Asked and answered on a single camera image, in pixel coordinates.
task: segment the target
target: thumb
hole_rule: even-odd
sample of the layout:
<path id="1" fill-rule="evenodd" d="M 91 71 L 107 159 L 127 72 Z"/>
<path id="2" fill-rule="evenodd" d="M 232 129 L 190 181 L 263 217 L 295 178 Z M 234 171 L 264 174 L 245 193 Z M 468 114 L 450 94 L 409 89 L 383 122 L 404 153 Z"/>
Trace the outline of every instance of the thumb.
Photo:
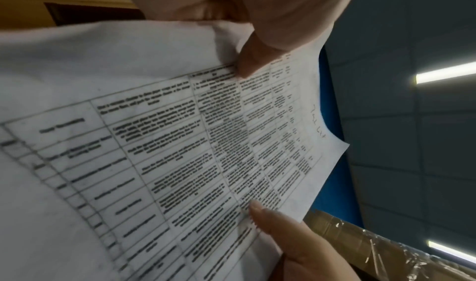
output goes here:
<path id="1" fill-rule="evenodd" d="M 307 226 L 298 223 L 287 215 L 264 208 L 253 200 L 249 213 L 255 224 L 270 235 L 287 257 L 297 262 L 308 259 L 313 247 L 317 247 L 319 236 Z"/>
<path id="2" fill-rule="evenodd" d="M 256 32 L 253 32 L 239 53 L 237 75 L 247 78 L 286 52 L 266 45 L 258 38 Z"/>

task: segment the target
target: white paper sheet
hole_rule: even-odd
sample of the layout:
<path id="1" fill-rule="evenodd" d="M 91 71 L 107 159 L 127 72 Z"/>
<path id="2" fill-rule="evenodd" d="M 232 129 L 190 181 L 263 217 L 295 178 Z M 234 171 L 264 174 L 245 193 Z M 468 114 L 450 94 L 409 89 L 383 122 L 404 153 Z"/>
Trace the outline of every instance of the white paper sheet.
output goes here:
<path id="1" fill-rule="evenodd" d="M 251 198 L 301 220 L 347 145 L 316 42 L 247 80 L 251 29 L 113 22 L 0 35 L 2 280 L 265 280 Z"/>

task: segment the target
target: brown cardboard box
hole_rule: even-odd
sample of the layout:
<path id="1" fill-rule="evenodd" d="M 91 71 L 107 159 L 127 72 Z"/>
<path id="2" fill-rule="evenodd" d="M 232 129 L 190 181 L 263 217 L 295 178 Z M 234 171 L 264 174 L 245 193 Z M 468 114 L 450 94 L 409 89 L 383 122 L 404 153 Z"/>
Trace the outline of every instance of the brown cardboard box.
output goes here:
<path id="1" fill-rule="evenodd" d="M 322 211 L 304 222 L 327 239 L 353 266 L 381 281 L 476 281 L 476 272 L 456 263 L 390 241 Z"/>

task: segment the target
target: hand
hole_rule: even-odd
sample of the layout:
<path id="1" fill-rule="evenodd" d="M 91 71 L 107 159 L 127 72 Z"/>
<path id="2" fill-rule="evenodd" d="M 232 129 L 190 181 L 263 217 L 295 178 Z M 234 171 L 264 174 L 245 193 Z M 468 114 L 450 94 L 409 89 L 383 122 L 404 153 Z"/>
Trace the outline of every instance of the hand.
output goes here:
<path id="1" fill-rule="evenodd" d="M 153 20 L 230 20 L 255 29 L 237 74 L 246 78 L 284 53 L 319 37 L 350 0 L 133 0 Z"/>
<path id="2" fill-rule="evenodd" d="M 283 251 L 270 281 L 359 281 L 360 279 L 330 245 L 305 223 L 251 201 L 249 214 L 263 232 Z"/>

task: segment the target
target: tube light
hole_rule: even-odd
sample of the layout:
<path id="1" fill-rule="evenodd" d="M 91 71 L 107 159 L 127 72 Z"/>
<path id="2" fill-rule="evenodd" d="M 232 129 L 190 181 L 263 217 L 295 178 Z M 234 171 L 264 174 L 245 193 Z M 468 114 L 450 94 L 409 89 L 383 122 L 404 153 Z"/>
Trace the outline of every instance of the tube light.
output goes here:
<path id="1" fill-rule="evenodd" d="M 427 243 L 428 246 L 429 246 L 430 248 L 432 248 L 432 249 L 435 249 L 435 250 L 438 250 L 438 251 L 441 251 L 441 252 L 444 252 L 444 253 L 447 253 L 447 254 L 456 256 L 456 257 L 458 257 L 458 258 L 464 259 L 464 260 L 469 261 L 469 262 L 476 263 L 476 257 L 475 257 L 475 256 L 468 255 L 468 254 L 466 254 L 466 253 L 463 253 L 463 252 L 461 252 L 461 251 L 452 249 L 452 248 L 450 248 L 450 247 L 444 246 L 444 245 L 442 245 L 442 244 L 436 243 L 436 242 L 431 241 L 431 240 L 427 240 L 426 243 Z"/>
<path id="2" fill-rule="evenodd" d="M 416 83 L 428 83 L 437 80 L 476 74 L 476 61 L 416 75 Z"/>

